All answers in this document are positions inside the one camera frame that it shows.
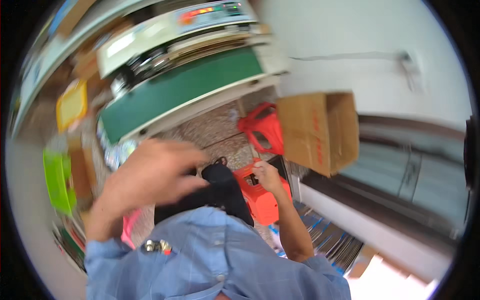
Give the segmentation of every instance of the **blue shirt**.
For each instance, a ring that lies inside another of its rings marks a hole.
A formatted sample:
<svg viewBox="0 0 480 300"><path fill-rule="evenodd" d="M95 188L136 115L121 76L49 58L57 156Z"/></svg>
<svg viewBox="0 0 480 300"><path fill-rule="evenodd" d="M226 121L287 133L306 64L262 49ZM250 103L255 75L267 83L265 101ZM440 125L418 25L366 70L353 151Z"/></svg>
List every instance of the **blue shirt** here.
<svg viewBox="0 0 480 300"><path fill-rule="evenodd" d="M172 216L148 239L167 241L171 254L132 250L119 239L89 242L87 298L350 299L348 282L324 256L278 257L254 228L213 207Z"/></svg>

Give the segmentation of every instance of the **cable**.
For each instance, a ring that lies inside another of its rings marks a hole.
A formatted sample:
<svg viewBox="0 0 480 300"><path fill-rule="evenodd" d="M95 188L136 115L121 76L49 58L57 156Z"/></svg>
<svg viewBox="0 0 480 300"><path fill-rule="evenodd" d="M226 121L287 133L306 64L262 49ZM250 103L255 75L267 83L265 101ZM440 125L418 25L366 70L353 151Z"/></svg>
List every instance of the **cable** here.
<svg viewBox="0 0 480 300"><path fill-rule="evenodd" d="M402 52L357 52L357 53L340 53L323 56L310 57L289 57L293 60L314 61L314 60L409 60L408 53Z"/></svg>

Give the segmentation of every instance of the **forearm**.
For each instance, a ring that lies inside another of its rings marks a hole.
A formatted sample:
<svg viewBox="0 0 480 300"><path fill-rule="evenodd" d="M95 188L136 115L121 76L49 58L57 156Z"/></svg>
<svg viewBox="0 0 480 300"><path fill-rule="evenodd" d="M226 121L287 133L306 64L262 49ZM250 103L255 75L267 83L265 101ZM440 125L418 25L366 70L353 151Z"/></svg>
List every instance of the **forearm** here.
<svg viewBox="0 0 480 300"><path fill-rule="evenodd" d="M278 204L280 241L287 257L302 262L314 256L312 240L285 190L274 193Z"/></svg>
<svg viewBox="0 0 480 300"><path fill-rule="evenodd" d="M85 225L87 241L107 241L111 238L119 238L123 231L123 216L114 213L102 201L102 197L92 206L88 222Z"/></svg>

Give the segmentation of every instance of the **blurry hand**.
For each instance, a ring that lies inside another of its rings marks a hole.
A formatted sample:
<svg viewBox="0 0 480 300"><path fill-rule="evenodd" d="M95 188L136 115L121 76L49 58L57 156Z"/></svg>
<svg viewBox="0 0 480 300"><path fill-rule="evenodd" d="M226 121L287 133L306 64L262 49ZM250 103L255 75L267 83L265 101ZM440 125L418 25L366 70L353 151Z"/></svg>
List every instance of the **blurry hand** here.
<svg viewBox="0 0 480 300"><path fill-rule="evenodd" d="M263 160L256 162L253 166L252 172L264 189L273 195L278 195L278 193L285 191L277 168Z"/></svg>
<svg viewBox="0 0 480 300"><path fill-rule="evenodd" d="M206 159L191 143L145 140L107 179L98 202L114 216L145 205L174 203L208 185L199 177L185 175Z"/></svg>

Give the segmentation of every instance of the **wall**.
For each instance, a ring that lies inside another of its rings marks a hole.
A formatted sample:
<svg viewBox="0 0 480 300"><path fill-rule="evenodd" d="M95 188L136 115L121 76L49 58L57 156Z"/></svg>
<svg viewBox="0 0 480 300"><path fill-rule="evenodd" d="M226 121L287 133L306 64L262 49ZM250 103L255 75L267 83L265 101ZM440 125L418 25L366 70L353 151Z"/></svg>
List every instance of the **wall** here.
<svg viewBox="0 0 480 300"><path fill-rule="evenodd" d="M422 278L442 279L452 261L452 255L439 253L302 183L300 198L338 227Z"/></svg>
<svg viewBox="0 0 480 300"><path fill-rule="evenodd" d="M53 241L55 215L45 184L42 148L7 140L6 174L15 223L40 278L55 299L84 300L86 278Z"/></svg>
<svg viewBox="0 0 480 300"><path fill-rule="evenodd" d="M353 90L360 114L439 123L464 130L471 114L468 86L453 46L420 0L262 0L260 19L290 57L407 50L419 62L414 92L398 62L291 60L283 96Z"/></svg>

